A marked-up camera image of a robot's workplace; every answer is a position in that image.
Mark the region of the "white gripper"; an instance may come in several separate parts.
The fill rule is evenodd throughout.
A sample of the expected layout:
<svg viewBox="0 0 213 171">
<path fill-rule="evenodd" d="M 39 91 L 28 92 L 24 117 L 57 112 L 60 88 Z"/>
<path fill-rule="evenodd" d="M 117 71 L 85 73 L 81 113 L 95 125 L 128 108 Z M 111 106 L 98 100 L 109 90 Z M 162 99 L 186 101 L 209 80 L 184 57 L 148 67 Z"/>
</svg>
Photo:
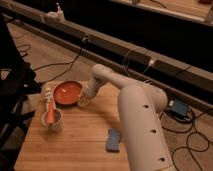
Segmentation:
<svg viewBox="0 0 213 171">
<path fill-rule="evenodd" d="M 84 107 L 90 103 L 90 101 L 96 97 L 100 86 L 97 83 L 88 81 L 82 88 L 81 94 L 78 99 L 78 105 Z"/>
</svg>

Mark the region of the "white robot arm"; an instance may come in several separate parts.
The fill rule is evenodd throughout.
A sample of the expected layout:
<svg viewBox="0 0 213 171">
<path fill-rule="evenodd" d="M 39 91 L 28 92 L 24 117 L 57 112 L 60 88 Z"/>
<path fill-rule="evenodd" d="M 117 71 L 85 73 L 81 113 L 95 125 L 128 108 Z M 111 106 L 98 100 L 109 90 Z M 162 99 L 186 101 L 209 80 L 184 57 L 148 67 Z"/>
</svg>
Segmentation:
<svg viewBox="0 0 213 171">
<path fill-rule="evenodd" d="M 96 64 L 78 105 L 88 105 L 106 83 L 120 90 L 118 112 L 130 170 L 176 171 L 158 116 L 168 104 L 165 91 Z"/>
</svg>

